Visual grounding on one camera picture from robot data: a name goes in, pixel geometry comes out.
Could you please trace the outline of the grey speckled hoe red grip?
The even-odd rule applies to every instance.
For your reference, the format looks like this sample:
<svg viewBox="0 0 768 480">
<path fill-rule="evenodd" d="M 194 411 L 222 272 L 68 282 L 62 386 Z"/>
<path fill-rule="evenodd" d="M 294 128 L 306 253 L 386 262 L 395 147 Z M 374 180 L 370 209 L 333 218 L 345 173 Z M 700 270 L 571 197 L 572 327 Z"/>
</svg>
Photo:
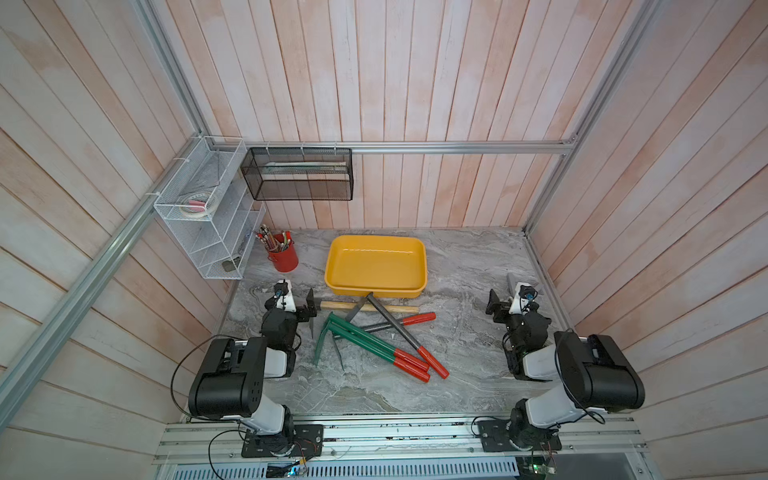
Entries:
<svg viewBox="0 0 768 480">
<path fill-rule="evenodd" d="M 411 345 L 411 347 L 418 353 L 418 356 L 414 356 L 414 355 L 413 356 L 417 357 L 420 360 L 425 361 L 429 365 L 429 371 L 433 370 L 435 373 L 437 373 L 443 379 L 446 379 L 450 375 L 448 370 L 426 349 L 425 346 L 423 346 L 416 339 L 416 337 L 413 334 L 411 334 L 407 330 L 406 326 L 402 326 L 399 323 L 399 321 L 401 319 L 397 319 L 393 315 L 393 313 L 390 313 L 389 311 L 387 311 L 384 308 L 385 305 L 383 305 L 377 298 L 375 298 L 372 293 L 369 293 L 366 297 L 363 297 L 361 299 L 366 299 L 370 304 L 372 304 L 374 306 L 374 308 L 375 308 L 375 311 L 379 312 L 381 314 L 381 316 L 385 319 L 385 321 L 392 325 L 392 329 L 396 330 L 398 332 L 398 334 L 406 342 L 408 342 Z M 347 315 L 345 317 L 345 320 L 347 322 L 349 322 L 350 324 L 354 325 L 353 324 L 353 319 L 354 319 L 355 316 L 352 316 L 351 313 L 347 313 Z"/>
</svg>

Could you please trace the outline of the yellow plastic storage box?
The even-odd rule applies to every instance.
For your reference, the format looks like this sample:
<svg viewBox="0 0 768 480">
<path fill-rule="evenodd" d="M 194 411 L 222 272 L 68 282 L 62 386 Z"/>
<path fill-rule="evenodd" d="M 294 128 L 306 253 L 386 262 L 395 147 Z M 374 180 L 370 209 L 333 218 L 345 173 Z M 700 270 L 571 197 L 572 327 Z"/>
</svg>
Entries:
<svg viewBox="0 0 768 480">
<path fill-rule="evenodd" d="M 417 298 L 428 283 L 426 247 L 411 237 L 342 235 L 331 243 L 324 280 L 338 296 Z"/>
</svg>

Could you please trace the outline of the green hoe red grip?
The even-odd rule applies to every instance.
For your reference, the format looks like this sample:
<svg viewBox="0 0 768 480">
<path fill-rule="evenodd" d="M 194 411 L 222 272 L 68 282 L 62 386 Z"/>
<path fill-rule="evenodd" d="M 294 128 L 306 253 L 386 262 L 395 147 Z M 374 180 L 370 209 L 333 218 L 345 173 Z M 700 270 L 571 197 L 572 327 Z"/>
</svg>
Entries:
<svg viewBox="0 0 768 480">
<path fill-rule="evenodd" d="M 429 365 L 423 360 L 369 334 L 333 313 L 328 316 L 328 327 L 336 335 L 356 343 L 361 348 L 375 353 L 387 361 L 391 361 L 393 365 L 403 371 L 423 372 L 425 381 L 427 381 Z"/>
<path fill-rule="evenodd" d="M 321 332 L 321 337 L 322 337 L 322 338 L 324 338 L 325 336 L 330 336 L 331 334 L 333 334 L 333 333 L 330 331 L 330 329 L 329 329 L 329 327 L 328 327 L 328 320 L 327 320 L 327 321 L 326 321 L 326 323 L 325 323 L 325 325 L 324 325 L 324 327 L 323 327 L 323 330 L 322 330 L 322 332 Z M 415 371 L 415 372 L 408 372 L 408 371 L 403 371 L 403 372 L 405 372 L 405 373 L 409 374 L 410 376 L 412 376 L 412 377 L 414 377 L 414 378 L 416 378 L 416 379 L 418 379 L 418 380 L 420 380 L 420 381 L 422 381 L 422 382 L 424 382 L 424 383 L 428 383 L 428 382 L 430 381 L 430 378 L 431 378 L 431 376 L 430 376 L 429 372 L 428 372 L 428 374 L 429 374 L 429 377 L 427 378 L 427 381 L 425 381 L 425 379 L 426 379 L 426 378 L 425 378 L 425 375 L 424 375 L 424 373 L 423 373 L 423 372 L 421 372 L 421 371 Z"/>
</svg>

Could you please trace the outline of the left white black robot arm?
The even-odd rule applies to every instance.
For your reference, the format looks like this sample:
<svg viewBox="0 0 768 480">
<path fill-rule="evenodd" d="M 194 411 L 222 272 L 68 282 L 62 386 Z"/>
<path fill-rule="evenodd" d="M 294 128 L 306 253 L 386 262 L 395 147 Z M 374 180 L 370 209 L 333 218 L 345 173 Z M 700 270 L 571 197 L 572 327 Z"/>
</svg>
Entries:
<svg viewBox="0 0 768 480">
<path fill-rule="evenodd" d="M 264 393 L 264 383 L 292 375 L 301 346 L 298 325 L 317 316 L 314 292 L 297 306 L 283 281 L 265 308 L 259 336 L 218 334 L 204 341 L 208 350 L 180 410 L 191 419 L 236 423 L 244 458 L 311 459 L 322 452 L 323 428 L 297 425 L 288 406 Z"/>
</svg>

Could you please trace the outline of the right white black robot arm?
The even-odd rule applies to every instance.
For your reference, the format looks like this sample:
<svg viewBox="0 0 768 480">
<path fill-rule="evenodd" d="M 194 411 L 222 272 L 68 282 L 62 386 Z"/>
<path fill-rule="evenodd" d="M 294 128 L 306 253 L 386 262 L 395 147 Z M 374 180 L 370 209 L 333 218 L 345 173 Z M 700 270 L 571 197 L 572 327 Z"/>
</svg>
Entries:
<svg viewBox="0 0 768 480">
<path fill-rule="evenodd" d="M 505 326 L 502 348 L 517 380 L 552 382 L 541 395 L 518 401 L 507 419 L 477 422 L 486 451 L 559 449 L 562 426 L 583 418 L 637 410 L 645 401 L 640 376 L 608 335 L 549 332 L 551 319 L 539 313 L 535 287 L 520 282 L 508 300 L 489 292 L 485 313 Z"/>
</svg>

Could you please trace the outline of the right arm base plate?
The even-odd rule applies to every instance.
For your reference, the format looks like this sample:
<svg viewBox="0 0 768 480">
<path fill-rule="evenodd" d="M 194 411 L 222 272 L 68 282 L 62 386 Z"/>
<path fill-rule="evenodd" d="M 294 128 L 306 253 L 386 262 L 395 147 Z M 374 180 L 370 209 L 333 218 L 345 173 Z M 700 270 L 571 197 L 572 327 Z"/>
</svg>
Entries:
<svg viewBox="0 0 768 480">
<path fill-rule="evenodd" d="M 505 419 L 482 419 L 474 423 L 484 452 L 560 451 L 558 431 L 539 429 Z"/>
</svg>

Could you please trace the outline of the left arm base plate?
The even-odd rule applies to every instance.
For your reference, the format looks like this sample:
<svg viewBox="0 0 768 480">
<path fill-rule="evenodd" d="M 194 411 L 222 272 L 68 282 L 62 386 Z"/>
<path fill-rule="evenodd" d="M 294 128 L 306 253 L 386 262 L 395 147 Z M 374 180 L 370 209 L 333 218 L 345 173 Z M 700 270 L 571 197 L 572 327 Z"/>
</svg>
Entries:
<svg viewBox="0 0 768 480">
<path fill-rule="evenodd" d="M 246 434 L 241 456 L 243 458 L 298 458 L 307 460 L 322 454 L 324 426 L 298 424 L 285 427 L 274 435 Z"/>
</svg>

